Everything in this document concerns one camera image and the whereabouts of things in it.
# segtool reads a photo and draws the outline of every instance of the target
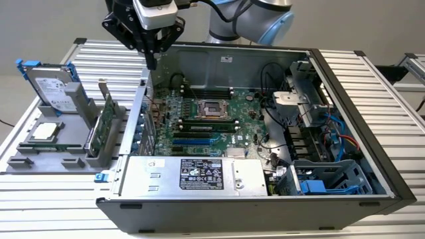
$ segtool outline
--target blue pcie slot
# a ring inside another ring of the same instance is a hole
[[[175,139],[174,144],[182,145],[211,145],[212,140],[210,139]]]

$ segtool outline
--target gray wall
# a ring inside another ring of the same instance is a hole
[[[282,46],[364,50],[376,64],[395,64],[404,52],[425,53],[425,0],[294,0],[295,24]],[[0,119],[15,123],[34,92],[17,58],[59,62],[77,37],[111,39],[101,26],[104,0],[0,0]],[[182,41],[203,41],[210,7],[183,10]],[[411,104],[420,97],[410,97]],[[0,124],[0,134],[10,128]]]

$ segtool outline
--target cpu socket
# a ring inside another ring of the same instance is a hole
[[[226,101],[199,101],[199,118],[226,119],[228,117]]]

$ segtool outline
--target warning label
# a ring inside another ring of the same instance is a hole
[[[224,189],[222,159],[183,159],[180,168],[182,189]]]

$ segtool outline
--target metal table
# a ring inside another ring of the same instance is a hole
[[[407,53],[399,66],[404,66],[425,85],[425,55]]]
[[[388,216],[371,216],[340,231],[128,235],[97,208],[94,199],[111,185],[95,184],[94,175],[0,175],[0,237],[425,238],[424,121],[418,119],[412,107],[366,57],[343,51],[323,51],[323,54],[419,199],[412,206]],[[102,104],[103,99],[98,79],[106,78],[114,98],[131,109],[146,67],[138,52],[116,41],[89,40],[73,46],[63,63],[69,60],[77,65],[87,94],[97,103]],[[363,82],[360,75],[367,75]],[[0,171],[6,170],[7,159],[41,115],[38,101],[34,100],[0,146]]]

